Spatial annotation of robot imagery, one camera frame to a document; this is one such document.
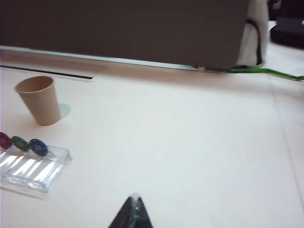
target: paper cup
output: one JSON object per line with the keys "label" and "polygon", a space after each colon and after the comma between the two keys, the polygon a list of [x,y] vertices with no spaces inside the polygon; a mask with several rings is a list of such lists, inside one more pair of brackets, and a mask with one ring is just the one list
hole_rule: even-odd
{"label": "paper cup", "polygon": [[37,123],[48,126],[60,120],[54,80],[47,76],[25,79],[15,86]]}

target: clear plastic tray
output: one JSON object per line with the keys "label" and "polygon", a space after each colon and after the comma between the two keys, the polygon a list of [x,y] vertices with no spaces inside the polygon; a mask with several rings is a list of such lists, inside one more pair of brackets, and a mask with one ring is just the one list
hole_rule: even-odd
{"label": "clear plastic tray", "polygon": [[31,150],[27,153],[14,148],[1,151],[1,181],[48,192],[63,165],[71,160],[71,156],[67,149],[54,146],[47,148],[45,157]]}

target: green cable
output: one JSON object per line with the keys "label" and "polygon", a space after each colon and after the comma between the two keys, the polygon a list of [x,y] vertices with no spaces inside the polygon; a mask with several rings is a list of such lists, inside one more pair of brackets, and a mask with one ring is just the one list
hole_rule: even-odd
{"label": "green cable", "polygon": [[293,76],[289,74],[285,74],[276,70],[268,69],[268,68],[231,68],[227,71],[228,73],[268,73],[280,76],[282,78],[286,78],[293,81],[302,81],[304,80],[304,76]]}

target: table surface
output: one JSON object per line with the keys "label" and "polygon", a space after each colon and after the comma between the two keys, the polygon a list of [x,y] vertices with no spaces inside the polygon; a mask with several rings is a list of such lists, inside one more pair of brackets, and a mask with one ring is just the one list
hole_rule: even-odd
{"label": "table surface", "polygon": [[[270,43],[266,58],[304,72],[303,50]],[[74,157],[47,197],[2,189],[1,227],[108,227],[134,192],[156,228],[304,227],[303,82],[70,60],[95,77],[53,75],[71,112],[47,127],[13,90],[39,73],[1,68],[1,131]]]}

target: red poker chip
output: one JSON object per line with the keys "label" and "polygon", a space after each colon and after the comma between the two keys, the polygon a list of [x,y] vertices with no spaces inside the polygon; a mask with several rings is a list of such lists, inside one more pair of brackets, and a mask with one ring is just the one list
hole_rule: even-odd
{"label": "red poker chip", "polygon": [[3,132],[0,132],[0,146],[3,149],[8,149],[12,145],[12,140]]}

